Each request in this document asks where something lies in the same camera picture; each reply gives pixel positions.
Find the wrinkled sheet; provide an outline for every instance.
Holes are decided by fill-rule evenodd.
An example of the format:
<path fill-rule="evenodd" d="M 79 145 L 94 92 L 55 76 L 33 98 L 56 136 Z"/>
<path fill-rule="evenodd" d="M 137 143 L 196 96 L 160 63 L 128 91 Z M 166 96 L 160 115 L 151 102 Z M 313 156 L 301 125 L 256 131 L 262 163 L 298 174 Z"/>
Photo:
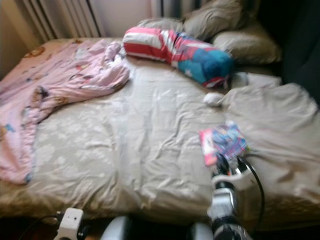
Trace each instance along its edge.
<path fill-rule="evenodd" d="M 125 65 L 130 81 L 121 91 L 66 105 L 39 124 L 34 176 L 23 186 L 0 181 L 0 217 L 76 207 L 88 218 L 204 219 L 212 188 L 199 130 L 225 115 L 202 102 L 208 90 L 170 66 L 131 57 Z M 224 110 L 245 135 L 265 188 L 263 229 L 319 223 L 316 105 L 296 86 L 255 89 L 230 91 Z M 259 204 L 248 199 L 248 226 Z"/>
<path fill-rule="evenodd" d="M 129 79 L 116 56 L 119 42 L 70 41 L 30 65 L 46 45 L 28 53 L 0 82 L 0 179 L 26 184 L 32 178 L 37 125 L 56 107 L 112 94 Z"/>

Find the beige pillow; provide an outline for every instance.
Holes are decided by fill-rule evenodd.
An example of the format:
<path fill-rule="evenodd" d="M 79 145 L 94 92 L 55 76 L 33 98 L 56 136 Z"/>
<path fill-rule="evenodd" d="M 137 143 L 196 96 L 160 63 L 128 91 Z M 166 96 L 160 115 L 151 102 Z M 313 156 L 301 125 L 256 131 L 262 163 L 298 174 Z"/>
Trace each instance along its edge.
<path fill-rule="evenodd" d="M 212 44 L 229 52 L 238 64 L 271 64 L 282 58 L 281 48 L 254 19 L 242 29 L 217 34 Z"/>
<path fill-rule="evenodd" d="M 150 18 L 142 20 L 137 27 L 141 28 L 155 28 L 163 30 L 174 30 L 176 32 L 183 32 L 184 25 L 182 21 L 175 18 Z"/>
<path fill-rule="evenodd" d="M 243 12 L 243 0 L 212 0 L 184 16 L 184 31 L 205 41 L 222 30 L 240 28 L 246 17 Z"/>

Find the small white object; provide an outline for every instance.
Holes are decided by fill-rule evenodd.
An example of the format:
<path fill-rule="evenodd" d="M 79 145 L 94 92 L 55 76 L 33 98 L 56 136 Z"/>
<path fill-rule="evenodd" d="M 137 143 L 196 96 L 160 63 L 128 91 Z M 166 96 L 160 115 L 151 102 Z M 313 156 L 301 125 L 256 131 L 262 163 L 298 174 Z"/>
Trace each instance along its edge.
<path fill-rule="evenodd" d="M 59 240 L 61 238 L 78 240 L 78 231 L 83 215 L 84 211 L 81 209 L 69 207 L 63 215 L 58 234 L 54 240 Z"/>
<path fill-rule="evenodd" d="M 221 99 L 225 95 L 217 92 L 210 92 L 205 95 L 203 102 L 210 107 L 219 107 L 221 105 Z"/>

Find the bed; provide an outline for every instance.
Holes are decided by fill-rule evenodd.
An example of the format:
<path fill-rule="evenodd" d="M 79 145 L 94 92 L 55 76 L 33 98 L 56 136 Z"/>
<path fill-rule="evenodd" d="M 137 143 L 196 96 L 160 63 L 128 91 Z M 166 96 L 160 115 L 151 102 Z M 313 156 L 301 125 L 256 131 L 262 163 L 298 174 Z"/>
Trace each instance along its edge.
<path fill-rule="evenodd" d="M 65 41 L 48 42 L 48 49 Z M 317 46 L 319 42 L 311 53 L 316 54 Z M 75 207 L 88 218 L 134 214 L 180 224 L 205 220 L 211 172 L 198 133 L 232 119 L 252 146 L 248 160 L 265 187 L 261 227 L 319 223 L 320 136 L 314 127 L 320 127 L 320 115 L 307 91 L 296 84 L 248 86 L 231 90 L 223 108 L 210 108 L 203 103 L 208 90 L 170 66 L 129 56 L 124 61 L 130 80 L 121 90 L 66 105 L 38 125 L 33 178 L 27 185 L 0 180 L 0 217 L 41 217 Z M 319 70 L 308 70 L 319 77 Z M 250 96 L 258 101 L 250 101 Z M 294 109 L 296 118 L 284 114 Z M 284 128 L 283 137 L 278 133 Z M 267 141 L 261 137 L 266 131 Z M 305 150 L 299 148 L 296 154 L 303 143 L 308 144 Z M 246 213 L 248 225 L 254 225 L 256 210 Z"/>

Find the radiator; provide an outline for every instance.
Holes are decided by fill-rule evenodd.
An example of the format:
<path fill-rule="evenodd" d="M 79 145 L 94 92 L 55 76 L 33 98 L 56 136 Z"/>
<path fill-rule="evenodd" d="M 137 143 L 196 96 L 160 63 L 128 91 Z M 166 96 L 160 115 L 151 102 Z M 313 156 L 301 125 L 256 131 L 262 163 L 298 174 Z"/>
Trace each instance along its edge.
<path fill-rule="evenodd" d="M 22 0 L 43 42 L 121 37 L 146 18 L 179 18 L 209 0 Z"/>

